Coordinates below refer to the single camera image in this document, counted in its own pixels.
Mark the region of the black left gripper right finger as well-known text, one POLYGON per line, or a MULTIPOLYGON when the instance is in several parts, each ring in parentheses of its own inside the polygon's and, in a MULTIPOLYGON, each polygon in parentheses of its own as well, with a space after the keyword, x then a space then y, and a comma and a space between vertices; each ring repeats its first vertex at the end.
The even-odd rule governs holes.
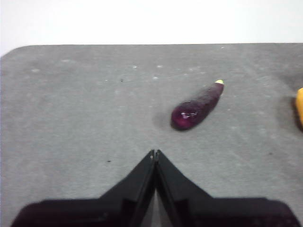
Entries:
POLYGON ((174 227, 299 227, 285 203, 267 198, 215 198, 155 153, 157 191, 174 227))

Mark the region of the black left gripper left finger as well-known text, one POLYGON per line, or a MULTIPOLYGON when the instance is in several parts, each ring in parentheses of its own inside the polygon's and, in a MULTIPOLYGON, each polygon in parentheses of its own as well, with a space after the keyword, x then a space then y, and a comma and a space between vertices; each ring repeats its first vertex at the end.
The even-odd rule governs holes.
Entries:
POLYGON ((155 186, 151 150, 120 182, 99 198, 44 200, 26 205, 14 227, 139 227, 155 186))

